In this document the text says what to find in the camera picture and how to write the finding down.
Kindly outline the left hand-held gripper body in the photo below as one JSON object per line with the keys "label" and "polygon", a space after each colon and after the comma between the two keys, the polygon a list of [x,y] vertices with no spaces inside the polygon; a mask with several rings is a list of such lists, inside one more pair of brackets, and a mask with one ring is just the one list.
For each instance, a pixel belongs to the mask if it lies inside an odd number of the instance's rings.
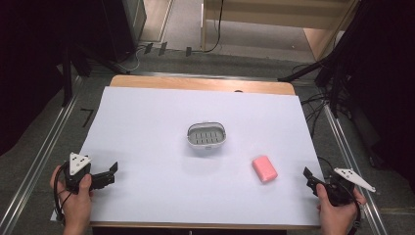
{"label": "left hand-held gripper body", "polygon": [[77,194],[82,178],[90,172],[91,159],[88,156],[70,153],[68,165],[64,170],[66,189]]}

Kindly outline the person's left hand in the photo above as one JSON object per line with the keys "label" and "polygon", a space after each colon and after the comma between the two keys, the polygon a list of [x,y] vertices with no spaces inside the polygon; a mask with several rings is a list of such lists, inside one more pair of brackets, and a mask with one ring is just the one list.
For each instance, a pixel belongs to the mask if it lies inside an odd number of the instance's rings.
{"label": "person's left hand", "polygon": [[65,226],[72,228],[85,228],[88,230],[90,224],[90,215],[92,210],[92,195],[89,191],[92,177],[86,174],[79,184],[79,191],[77,194],[72,194],[66,190],[66,186],[62,183],[57,175],[61,173],[61,166],[57,165],[54,169],[50,186],[54,194],[58,198],[58,205],[62,207],[65,216]]}

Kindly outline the person's right hand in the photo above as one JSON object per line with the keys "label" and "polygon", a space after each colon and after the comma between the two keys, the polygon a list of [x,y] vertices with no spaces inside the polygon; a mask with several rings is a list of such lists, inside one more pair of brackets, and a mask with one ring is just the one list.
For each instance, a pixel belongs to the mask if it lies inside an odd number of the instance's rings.
{"label": "person's right hand", "polygon": [[334,207],[329,200],[326,188],[322,184],[317,185],[319,199],[319,218],[322,229],[339,229],[347,231],[354,221],[358,209],[355,204]]}

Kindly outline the black metal stand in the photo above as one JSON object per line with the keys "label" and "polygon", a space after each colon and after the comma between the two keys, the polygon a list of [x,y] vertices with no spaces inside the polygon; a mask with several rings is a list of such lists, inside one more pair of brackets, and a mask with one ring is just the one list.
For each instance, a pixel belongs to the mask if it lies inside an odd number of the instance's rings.
{"label": "black metal stand", "polygon": [[72,79],[71,79],[71,67],[81,74],[88,76],[91,72],[89,64],[86,58],[91,58],[94,61],[98,62],[105,68],[114,72],[115,74],[129,74],[129,71],[122,70],[115,65],[111,64],[108,60],[99,56],[94,51],[79,45],[77,43],[71,43],[64,41],[62,43],[62,56],[63,56],[63,88],[64,88],[64,100],[63,107],[66,107],[69,104],[69,101],[72,98]]}
{"label": "black metal stand", "polygon": [[306,68],[286,77],[278,78],[280,82],[292,82],[302,76],[320,69],[314,82],[317,87],[326,87],[332,81],[328,95],[330,111],[336,118],[337,106],[342,81],[346,78],[346,69],[352,57],[357,54],[358,45],[364,41],[363,36],[369,31],[369,24],[374,21],[375,13],[380,9],[385,0],[359,0],[360,4],[345,33],[341,37],[333,51],[319,62],[315,62]]}

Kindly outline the black curtain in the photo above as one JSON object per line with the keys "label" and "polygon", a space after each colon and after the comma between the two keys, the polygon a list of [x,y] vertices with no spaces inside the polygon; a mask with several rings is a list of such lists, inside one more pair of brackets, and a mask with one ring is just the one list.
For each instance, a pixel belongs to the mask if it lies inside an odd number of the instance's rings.
{"label": "black curtain", "polygon": [[361,0],[347,31],[354,121],[374,165],[415,193],[415,0]]}
{"label": "black curtain", "polygon": [[62,89],[63,0],[0,0],[0,156]]}

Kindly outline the pink soap bar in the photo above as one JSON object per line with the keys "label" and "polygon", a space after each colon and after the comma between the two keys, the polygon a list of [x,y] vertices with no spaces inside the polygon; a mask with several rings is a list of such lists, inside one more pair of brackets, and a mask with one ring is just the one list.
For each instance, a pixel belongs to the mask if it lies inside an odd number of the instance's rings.
{"label": "pink soap bar", "polygon": [[252,166],[261,183],[267,183],[278,177],[277,170],[267,156],[254,159]]}

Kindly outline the light wooden furniture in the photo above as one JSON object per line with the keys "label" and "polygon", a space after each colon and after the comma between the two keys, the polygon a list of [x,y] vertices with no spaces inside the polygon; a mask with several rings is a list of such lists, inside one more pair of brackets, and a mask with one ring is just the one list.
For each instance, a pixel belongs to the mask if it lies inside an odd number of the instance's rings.
{"label": "light wooden furniture", "polygon": [[207,44],[207,20],[300,27],[316,61],[331,50],[352,21],[359,0],[204,0],[201,48]]}

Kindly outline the metal floor rail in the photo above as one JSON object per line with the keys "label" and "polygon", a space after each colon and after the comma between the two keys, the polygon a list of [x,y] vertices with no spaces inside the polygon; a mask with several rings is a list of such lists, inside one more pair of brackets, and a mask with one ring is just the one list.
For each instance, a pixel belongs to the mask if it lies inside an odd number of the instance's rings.
{"label": "metal floor rail", "polygon": [[[324,106],[324,112],[334,133],[346,167],[353,169],[357,174],[362,176],[356,158],[354,157],[354,154],[347,142],[340,121],[334,117],[328,105]],[[376,203],[373,199],[373,197],[375,196],[375,192],[371,192],[368,189],[363,188],[362,186],[358,186],[358,189],[361,192],[361,194],[365,196],[367,199],[367,204],[364,206],[363,211],[373,234],[389,235],[386,226],[382,220],[381,214],[378,210],[378,207],[376,206]]]}
{"label": "metal floor rail", "polygon": [[22,184],[18,191],[12,198],[5,215],[0,221],[0,235],[11,235],[17,221],[32,193],[40,175],[49,160],[53,148],[65,127],[66,122],[76,103],[80,89],[83,87],[84,79],[77,76],[72,85],[72,97],[68,103],[60,108],[60,111],[53,122],[51,129],[45,137],[39,151],[37,152],[27,174],[25,175]]}

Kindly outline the white grey soap dish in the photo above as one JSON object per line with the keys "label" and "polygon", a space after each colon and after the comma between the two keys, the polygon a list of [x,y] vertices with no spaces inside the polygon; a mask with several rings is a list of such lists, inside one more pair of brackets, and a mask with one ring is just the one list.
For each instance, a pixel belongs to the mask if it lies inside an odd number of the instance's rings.
{"label": "white grey soap dish", "polygon": [[210,150],[225,143],[227,134],[219,122],[199,122],[192,124],[187,131],[187,141],[196,150]]}

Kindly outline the dark cabinet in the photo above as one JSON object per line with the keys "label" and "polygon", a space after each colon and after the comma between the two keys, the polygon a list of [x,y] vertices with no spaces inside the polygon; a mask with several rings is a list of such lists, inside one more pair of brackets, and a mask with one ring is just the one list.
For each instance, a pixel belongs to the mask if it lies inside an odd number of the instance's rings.
{"label": "dark cabinet", "polygon": [[143,0],[69,0],[75,42],[108,61],[132,55],[147,19]]}

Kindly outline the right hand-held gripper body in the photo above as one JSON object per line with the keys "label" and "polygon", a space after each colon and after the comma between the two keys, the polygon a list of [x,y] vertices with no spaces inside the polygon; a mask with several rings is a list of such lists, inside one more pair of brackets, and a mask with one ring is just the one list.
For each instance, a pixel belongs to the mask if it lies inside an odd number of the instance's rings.
{"label": "right hand-held gripper body", "polygon": [[316,195],[316,185],[322,184],[327,192],[332,206],[343,206],[353,202],[352,194],[355,186],[360,186],[370,192],[375,193],[376,188],[369,184],[352,168],[338,168],[332,170],[328,182],[323,182],[318,178],[313,178],[313,194]]}

